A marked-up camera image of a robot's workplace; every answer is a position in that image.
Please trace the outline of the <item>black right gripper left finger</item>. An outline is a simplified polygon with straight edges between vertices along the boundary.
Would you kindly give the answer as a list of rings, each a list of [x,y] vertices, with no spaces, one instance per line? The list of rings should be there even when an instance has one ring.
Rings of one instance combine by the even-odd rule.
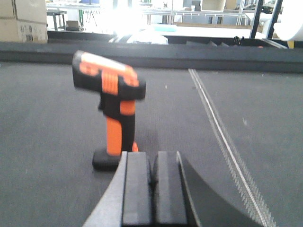
[[[150,181],[146,153],[123,152],[113,179],[83,226],[152,226]]]

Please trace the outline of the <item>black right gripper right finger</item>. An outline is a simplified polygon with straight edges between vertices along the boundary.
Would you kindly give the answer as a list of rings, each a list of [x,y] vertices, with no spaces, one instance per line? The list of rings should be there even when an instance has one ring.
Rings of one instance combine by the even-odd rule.
[[[155,226],[260,226],[216,193],[179,152],[158,152],[153,170]]]

